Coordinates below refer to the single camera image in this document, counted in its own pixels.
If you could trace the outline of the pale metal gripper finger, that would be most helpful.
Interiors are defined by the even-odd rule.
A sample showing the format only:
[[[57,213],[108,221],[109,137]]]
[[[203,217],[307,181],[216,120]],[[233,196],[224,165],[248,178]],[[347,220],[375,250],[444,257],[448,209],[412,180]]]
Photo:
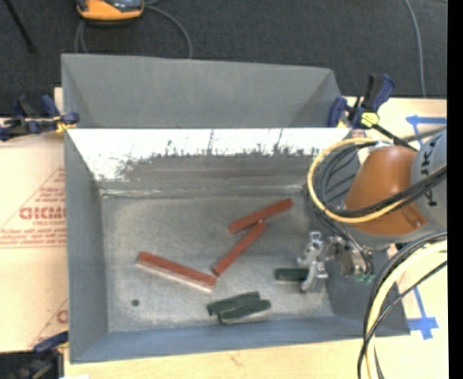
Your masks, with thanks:
[[[319,293],[322,291],[327,278],[325,264],[322,261],[313,261],[308,266],[306,278],[301,282],[301,291],[304,293]]]
[[[308,268],[319,261],[319,256],[325,246],[320,231],[311,231],[308,234],[308,242],[301,255],[297,258],[297,265],[301,268]]]

